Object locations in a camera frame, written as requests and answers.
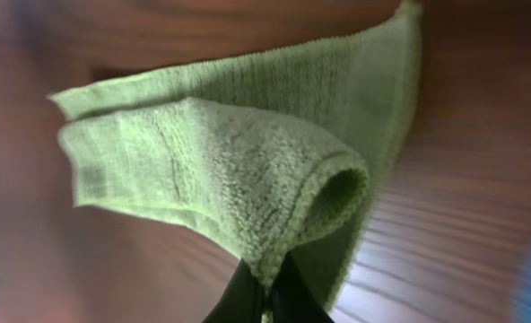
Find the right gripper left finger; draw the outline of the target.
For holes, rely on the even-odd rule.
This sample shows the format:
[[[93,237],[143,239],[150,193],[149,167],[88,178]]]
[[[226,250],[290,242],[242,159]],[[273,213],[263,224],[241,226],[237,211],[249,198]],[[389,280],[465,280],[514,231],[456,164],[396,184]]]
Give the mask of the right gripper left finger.
[[[264,296],[264,286],[241,259],[221,299],[203,323],[261,323]]]

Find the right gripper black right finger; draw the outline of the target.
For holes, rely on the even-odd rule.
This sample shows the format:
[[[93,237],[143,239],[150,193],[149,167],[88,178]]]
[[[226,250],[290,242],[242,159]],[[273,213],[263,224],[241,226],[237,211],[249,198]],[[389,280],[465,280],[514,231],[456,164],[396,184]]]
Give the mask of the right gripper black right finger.
[[[318,304],[288,253],[270,291],[274,323],[334,323]]]

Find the green microfiber cloth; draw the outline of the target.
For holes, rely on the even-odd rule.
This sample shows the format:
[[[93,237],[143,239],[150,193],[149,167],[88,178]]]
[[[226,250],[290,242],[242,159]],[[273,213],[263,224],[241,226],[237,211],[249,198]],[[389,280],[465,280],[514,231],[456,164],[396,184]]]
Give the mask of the green microfiber cloth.
[[[413,121],[421,7],[345,37],[55,93],[73,200],[196,231],[329,309]]]

